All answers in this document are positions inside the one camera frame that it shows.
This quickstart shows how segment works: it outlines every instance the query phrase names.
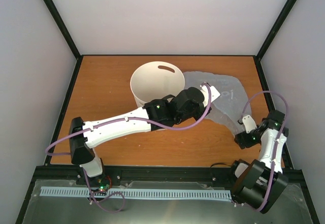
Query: brown wood surface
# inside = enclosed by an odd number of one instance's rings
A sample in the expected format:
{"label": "brown wood surface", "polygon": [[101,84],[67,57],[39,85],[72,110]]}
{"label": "brown wood surface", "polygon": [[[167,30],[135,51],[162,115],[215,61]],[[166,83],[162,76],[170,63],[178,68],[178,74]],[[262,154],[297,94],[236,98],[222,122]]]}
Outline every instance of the brown wood surface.
{"label": "brown wood surface", "polygon": [[[202,71],[231,75],[243,84],[248,97],[262,90],[252,57],[249,56],[85,56],[62,124],[59,138],[68,134],[71,120],[81,116],[93,121],[136,109],[130,90],[132,73],[150,61],[166,61],[181,71]],[[251,103],[257,123],[268,114],[263,95]],[[182,126],[193,123],[186,121]],[[241,150],[223,125],[204,120],[186,131],[155,131],[132,134],[106,142],[96,151],[105,165],[210,166],[231,164],[236,159],[251,162],[258,157],[259,145]],[[54,152],[69,151],[69,142]],[[52,164],[70,164],[69,156],[54,156]]]}

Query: white bucket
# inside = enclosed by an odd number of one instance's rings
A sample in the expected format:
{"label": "white bucket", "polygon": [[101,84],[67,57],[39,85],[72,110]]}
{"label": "white bucket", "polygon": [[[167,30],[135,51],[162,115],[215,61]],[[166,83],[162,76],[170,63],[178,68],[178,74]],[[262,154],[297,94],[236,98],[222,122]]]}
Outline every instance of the white bucket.
{"label": "white bucket", "polygon": [[132,74],[130,87],[137,106],[169,94],[178,95],[184,89],[185,79],[173,64],[153,61],[143,64]]}

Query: black metal frame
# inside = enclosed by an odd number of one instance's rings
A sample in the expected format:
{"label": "black metal frame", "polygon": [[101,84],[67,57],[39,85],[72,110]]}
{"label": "black metal frame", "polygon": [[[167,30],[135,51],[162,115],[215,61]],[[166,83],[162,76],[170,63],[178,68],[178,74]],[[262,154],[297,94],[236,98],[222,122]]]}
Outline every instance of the black metal frame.
{"label": "black metal frame", "polygon": [[[252,55],[254,58],[256,71],[261,82],[263,90],[269,90],[263,68],[261,65],[261,59],[265,55],[267,49],[270,47],[273,39],[284,23],[290,10],[294,6],[297,0],[287,0],[278,18],[276,19],[273,27],[271,28],[268,36],[266,37],[263,45],[261,46],[257,55]],[[60,132],[64,116],[69,104],[69,100],[78,76],[78,72],[81,66],[81,62],[84,55],[80,55],[73,39],[71,38],[59,12],[57,11],[54,2],[52,0],[44,0],[44,3],[48,7],[51,15],[53,16],[57,26],[59,27],[62,35],[64,36],[67,44],[69,45],[72,53],[76,57],[76,66],[67,90],[66,97],[63,102],[63,106],[55,127],[53,138],[51,142],[57,140]],[[270,94],[264,94],[266,104],[269,110],[273,110],[274,104]],[[309,212],[311,214],[314,223],[319,223],[315,208],[313,206],[307,184],[304,175],[301,170],[294,170],[292,161],[290,159],[289,151],[285,145],[283,148],[282,158],[285,168],[283,169],[284,175],[289,178],[291,183],[299,183]],[[81,169],[78,166],[70,165],[51,165],[51,157],[48,156],[45,159],[44,165],[36,167],[34,175],[32,177],[30,186],[26,193],[25,200],[20,210],[16,223],[22,223],[29,200],[30,195],[35,185],[35,181],[38,179],[75,179],[79,183],[82,183],[82,178],[78,178],[78,175],[83,175]],[[179,182],[199,182],[213,187],[224,187],[230,189],[233,184],[233,179],[230,177],[230,168],[191,168],[191,167],[121,167],[121,166],[105,166],[105,171],[112,178],[113,185],[119,185],[120,181],[179,181]]]}

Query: white wall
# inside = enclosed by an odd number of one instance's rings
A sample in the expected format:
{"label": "white wall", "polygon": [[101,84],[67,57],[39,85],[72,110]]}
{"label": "white wall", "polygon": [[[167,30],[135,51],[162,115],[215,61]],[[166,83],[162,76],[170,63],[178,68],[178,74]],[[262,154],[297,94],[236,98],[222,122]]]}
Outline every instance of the white wall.
{"label": "white wall", "polygon": [[82,54],[257,54],[286,0],[54,0]]}
{"label": "white wall", "polygon": [[42,0],[0,0],[0,223],[44,163],[75,59]]}
{"label": "white wall", "polygon": [[288,148],[306,177],[320,223],[325,223],[324,3],[298,0],[262,60],[270,88],[288,100]]}

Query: purple cable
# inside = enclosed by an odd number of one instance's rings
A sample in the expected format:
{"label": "purple cable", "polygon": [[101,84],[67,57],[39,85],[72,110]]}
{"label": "purple cable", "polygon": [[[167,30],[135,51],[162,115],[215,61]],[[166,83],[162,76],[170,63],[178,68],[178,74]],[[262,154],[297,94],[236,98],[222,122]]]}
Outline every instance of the purple cable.
{"label": "purple cable", "polygon": [[[87,184],[87,188],[88,188],[88,190],[89,190],[90,196],[91,196],[92,200],[95,202],[95,204],[96,204],[98,207],[100,207],[100,208],[101,208],[102,210],[104,210],[105,212],[108,212],[108,213],[111,213],[111,214],[113,214],[113,213],[117,213],[117,212],[121,211],[121,210],[124,208],[124,206],[125,206],[125,197],[124,197],[124,195],[123,195],[121,192],[118,192],[118,191],[117,191],[117,192],[113,192],[113,193],[111,193],[110,195],[106,196],[104,199],[102,199],[102,200],[100,200],[100,201],[97,201],[96,198],[95,198],[95,196],[93,195],[93,192],[92,192],[91,188],[90,188],[89,180],[88,180],[88,177],[87,177],[87,173],[86,173],[86,171],[85,171],[84,168],[83,168],[83,173],[84,173],[84,175],[85,175],[86,184]],[[118,210],[115,210],[115,211],[110,211],[110,210],[104,209],[104,208],[99,204],[99,202],[103,202],[103,201],[107,200],[108,198],[112,197],[113,195],[121,195],[121,196],[122,196],[122,199],[123,199],[123,204],[122,204],[122,206],[121,206]]]}
{"label": "purple cable", "polygon": [[283,100],[283,102],[284,102],[284,104],[285,104],[285,116],[284,116],[284,120],[283,120],[283,123],[282,123],[282,125],[281,125],[281,128],[280,128],[280,130],[279,130],[279,132],[278,132],[278,134],[277,134],[277,136],[276,136],[276,138],[275,138],[275,144],[274,144],[273,153],[272,153],[271,172],[270,172],[270,178],[269,178],[268,187],[267,187],[267,189],[266,189],[266,193],[265,193],[265,195],[264,195],[263,202],[262,202],[261,206],[259,206],[259,207],[256,209],[256,211],[261,211],[261,210],[263,210],[263,208],[266,206],[266,204],[267,204],[267,202],[268,202],[268,198],[269,198],[270,191],[271,191],[271,187],[272,187],[273,177],[274,177],[274,169],[275,169],[275,162],[274,162],[274,160],[275,160],[275,158],[276,158],[276,150],[277,150],[277,148],[278,148],[278,142],[276,142],[276,141],[281,137],[281,134],[282,134],[282,132],[283,132],[283,129],[284,129],[284,126],[285,126],[285,124],[286,124],[286,121],[287,121],[287,118],[288,118],[288,114],[289,114],[289,106],[288,106],[288,103],[287,103],[287,101],[284,99],[284,97],[283,97],[282,95],[280,95],[280,94],[277,93],[277,92],[271,91],[271,90],[264,90],[264,91],[261,91],[261,92],[258,92],[258,93],[256,93],[256,94],[254,94],[254,95],[253,95],[253,96],[252,96],[252,97],[247,101],[247,103],[246,103],[245,106],[244,106],[244,109],[243,109],[243,112],[242,112],[242,115],[241,115],[240,119],[243,119],[243,117],[244,117],[244,113],[245,113],[245,111],[246,111],[246,108],[247,108],[247,106],[249,105],[249,103],[251,102],[251,100],[252,100],[253,98],[255,98],[257,95],[261,94],[261,93],[273,93],[273,94],[279,96],[279,97]]}
{"label": "purple cable", "polygon": [[[209,98],[208,98],[208,104],[206,106],[206,109],[205,111],[203,112],[202,116],[193,124],[189,125],[189,126],[184,126],[184,127],[171,127],[171,126],[165,126],[159,122],[155,122],[155,121],[152,121],[150,119],[147,119],[147,118],[140,118],[140,117],[129,117],[128,119],[129,120],[137,120],[137,121],[146,121],[147,123],[151,123],[151,124],[154,124],[156,126],[160,126],[162,127],[163,129],[170,129],[170,130],[174,130],[174,131],[182,131],[182,130],[187,130],[187,129],[190,129],[196,125],[198,125],[205,117],[206,115],[208,114],[209,112],[209,108],[211,106],[211,100],[212,100],[212,93],[211,93],[211,89],[210,89],[210,86],[207,84],[207,83],[202,83],[202,85],[205,85],[207,90],[208,90],[208,95],[209,95]],[[115,122],[118,122],[118,121],[125,121],[125,118],[119,118],[119,119],[114,119],[114,120],[111,120],[111,121],[106,121],[106,122],[103,122],[103,123],[100,123],[98,125],[95,125],[93,126],[94,129],[97,129],[101,126],[105,126],[105,125],[108,125],[108,124],[111,124],[111,123],[115,123]],[[56,156],[56,155],[70,155],[69,152],[63,152],[63,153],[50,153],[49,150],[57,145],[58,143],[64,141],[64,140],[67,140],[69,138],[72,138],[74,136],[77,136],[79,134],[83,134],[87,131],[90,131],[91,129],[84,129],[84,130],[81,130],[81,131],[77,131],[73,134],[70,134],[70,135],[67,135],[65,136],[64,138],[61,138],[57,141],[55,141],[54,143],[50,144],[46,149],[45,149],[45,153],[47,155],[50,155],[50,156]]]}

